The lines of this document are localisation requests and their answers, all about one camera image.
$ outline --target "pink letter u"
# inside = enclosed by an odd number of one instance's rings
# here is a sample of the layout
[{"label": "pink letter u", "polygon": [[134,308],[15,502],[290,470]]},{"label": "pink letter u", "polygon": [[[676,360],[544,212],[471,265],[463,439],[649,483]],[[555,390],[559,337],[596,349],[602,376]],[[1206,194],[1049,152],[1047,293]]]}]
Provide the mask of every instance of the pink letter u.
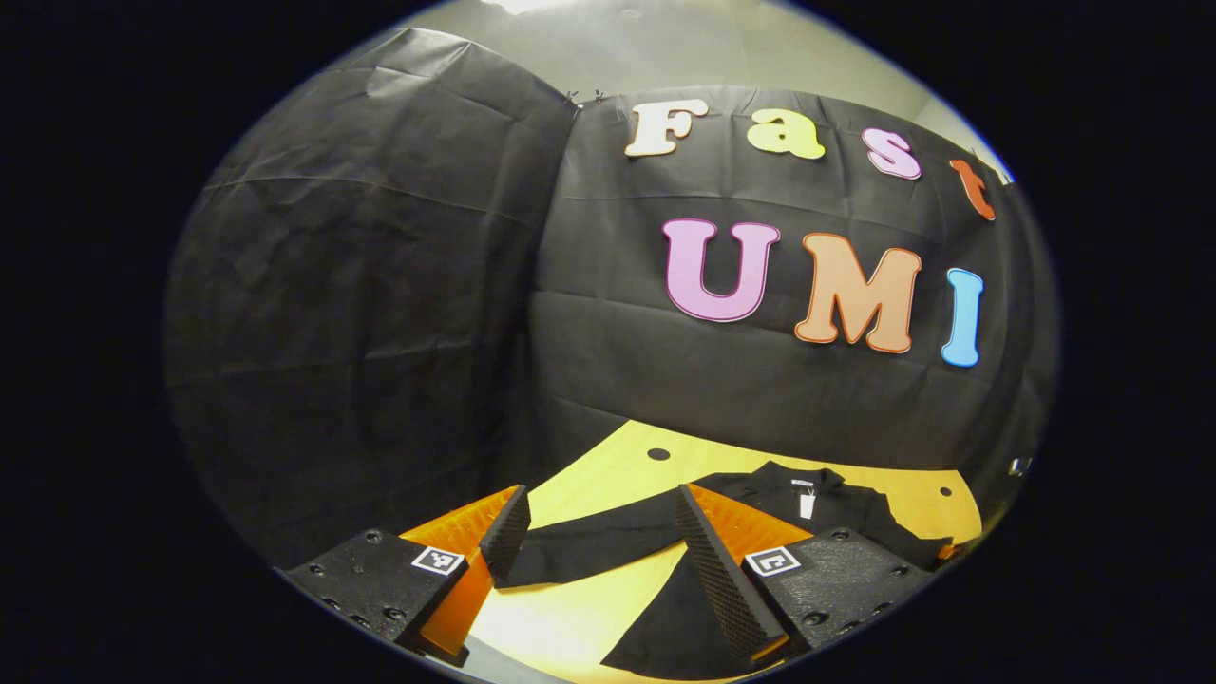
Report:
[{"label": "pink letter u", "polygon": [[703,320],[730,323],[751,315],[764,298],[769,273],[769,247],[781,240],[771,225],[738,223],[731,235],[739,241],[739,280],[734,292],[714,295],[705,290],[705,243],[717,234],[708,220],[676,219],[663,224],[671,241],[668,252],[668,296],[683,313]]}]

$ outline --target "black backdrop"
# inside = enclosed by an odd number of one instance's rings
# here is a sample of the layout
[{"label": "black backdrop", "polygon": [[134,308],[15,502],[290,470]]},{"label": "black backdrop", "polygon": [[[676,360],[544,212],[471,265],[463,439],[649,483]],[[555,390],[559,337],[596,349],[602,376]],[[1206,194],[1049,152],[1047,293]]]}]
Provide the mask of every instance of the black backdrop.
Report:
[{"label": "black backdrop", "polygon": [[[1170,517],[1145,481],[1153,473],[1125,461],[1158,454],[1162,434],[1158,414],[1127,408],[1167,400],[1188,374],[1148,377],[1152,364],[1137,360],[1150,357],[1120,326],[1149,303],[1160,312],[1158,291],[1133,287],[1136,254],[1102,239],[1128,222],[1167,220],[1176,174],[1155,184],[1132,174],[1128,164],[1148,159],[1110,141],[1128,120],[1182,103],[1197,82],[1175,66],[1195,61],[1199,44],[1177,40],[1183,17],[1138,15],[1137,40],[1127,40],[1132,27],[1114,15],[1055,2],[821,7],[958,106],[1040,213],[1063,226],[1047,241],[1060,264],[1069,346],[1063,404],[1019,505],[924,599],[812,661],[816,675],[850,680],[861,662],[867,679],[884,680],[1201,677],[1173,647],[1198,617],[1182,610],[1194,572],[1182,551],[1200,539],[1186,523],[1193,514]],[[56,298],[30,312],[47,331],[39,351],[54,359],[39,374],[43,392],[30,396],[45,400],[34,404],[47,410],[33,427],[47,445],[13,459],[33,476],[13,487],[28,526],[15,544],[30,551],[12,564],[22,680],[402,677],[398,657],[275,579],[203,494],[161,389],[159,333],[176,241],[167,226],[182,224],[232,141],[302,74],[406,12],[398,2],[334,16],[330,5],[226,1],[44,1],[15,11],[24,22],[15,44],[38,47],[13,69],[34,103],[23,113],[38,120],[13,145],[40,179],[29,186],[40,200],[30,225],[47,230],[13,240],[49,257],[28,282]],[[64,259],[72,276],[49,279]],[[1135,512],[1111,505],[1121,490],[1135,492]],[[1141,515],[1143,505],[1158,515]]]},{"label": "black backdrop", "polygon": [[[677,153],[623,153],[635,103],[688,99],[709,113]],[[935,133],[815,94],[687,85],[582,107],[460,37],[398,27],[313,74],[224,158],[171,262],[164,359],[190,459],[241,536],[294,567],[359,529],[535,487],[630,419],[786,456],[959,470],[990,531],[1059,370],[1053,268],[1021,187]],[[755,150],[751,112],[769,108],[809,117],[831,153]],[[922,176],[877,172],[869,127],[908,140]],[[970,207],[959,158],[995,222]],[[747,320],[669,301],[659,229],[689,217],[783,234]],[[867,274],[888,250],[918,254],[911,349],[792,335],[809,231],[845,236]],[[736,250],[706,252],[706,286],[730,291]],[[986,282],[970,368],[938,355],[950,268]]]}]

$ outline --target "white label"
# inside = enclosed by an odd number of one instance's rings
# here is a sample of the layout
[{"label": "white label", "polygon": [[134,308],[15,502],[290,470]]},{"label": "white label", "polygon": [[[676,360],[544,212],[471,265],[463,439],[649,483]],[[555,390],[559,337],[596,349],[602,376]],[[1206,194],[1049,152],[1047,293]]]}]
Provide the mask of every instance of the white label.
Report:
[{"label": "white label", "polygon": [[465,556],[460,554],[454,554],[451,551],[445,551],[443,549],[435,549],[434,546],[427,546],[422,555],[413,559],[413,567],[421,567],[422,570],[429,570],[439,574],[451,574]]},{"label": "white label", "polygon": [[815,494],[799,494],[798,515],[803,516],[803,520],[811,520],[811,511],[814,510],[815,510]]}]

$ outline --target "letter i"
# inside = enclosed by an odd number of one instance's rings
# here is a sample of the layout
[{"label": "letter i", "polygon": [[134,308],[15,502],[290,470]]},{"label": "letter i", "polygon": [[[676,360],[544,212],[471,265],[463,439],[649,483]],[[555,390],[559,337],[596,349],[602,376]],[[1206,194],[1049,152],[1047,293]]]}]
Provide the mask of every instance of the letter i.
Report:
[{"label": "letter i", "polygon": [[950,269],[946,280],[955,287],[955,320],[950,342],[941,348],[941,358],[950,365],[970,368],[979,363],[975,333],[980,326],[980,292],[984,279],[963,269]]}]

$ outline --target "wrinkled black tarp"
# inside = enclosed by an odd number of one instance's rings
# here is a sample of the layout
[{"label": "wrinkled black tarp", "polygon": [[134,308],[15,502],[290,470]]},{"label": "wrinkled black tarp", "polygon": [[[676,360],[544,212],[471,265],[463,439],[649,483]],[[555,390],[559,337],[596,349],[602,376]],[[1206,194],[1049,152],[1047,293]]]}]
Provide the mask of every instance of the wrinkled black tarp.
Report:
[{"label": "wrinkled black tarp", "polygon": [[531,404],[512,374],[575,112],[478,45],[395,30],[215,172],[173,263],[167,382],[203,483],[274,564],[529,470],[499,456]]},{"label": "wrinkled black tarp", "polygon": [[[635,103],[704,100],[676,152],[629,158]],[[820,159],[753,147],[759,108],[810,117]],[[626,420],[829,462],[957,467],[986,522],[1037,448],[1058,370],[1046,247],[1015,185],[868,107],[704,86],[574,105],[502,57],[394,30],[314,75],[202,192],[167,299],[169,394],[203,483],[291,567],[372,526],[409,528],[542,483]],[[866,158],[901,134],[908,181]],[[987,184],[970,207],[952,158]],[[693,319],[665,287],[675,218],[715,223],[705,286],[734,287],[739,222],[776,226],[748,319]],[[811,231],[872,273],[919,254],[912,349],[794,336]],[[979,274],[974,368],[946,364],[950,268]]]},{"label": "wrinkled black tarp", "polygon": [[[637,103],[700,99],[709,113],[670,155],[630,158]],[[751,146],[751,113],[815,122],[818,159]],[[899,133],[918,180],[880,173],[866,128]],[[967,200],[950,161],[984,179],[996,220]],[[738,277],[741,222],[781,231],[764,301],[731,324],[694,319],[668,296],[665,222],[713,222],[705,287]],[[1015,186],[946,139],[890,114],[793,91],[681,88],[587,103],[570,134],[545,226],[529,318],[542,425],[561,462],[626,420],[765,452],[862,466],[959,469],[993,495],[1012,492],[1012,458],[1037,448],[1054,392],[1058,323],[1047,252]],[[810,303],[809,232],[848,237],[866,275],[893,247],[922,259],[912,348],[889,354],[841,337],[794,336]],[[980,361],[941,359],[950,340],[950,268],[984,279]],[[837,326],[839,315],[835,316]],[[975,477],[985,482],[975,482]]]}]

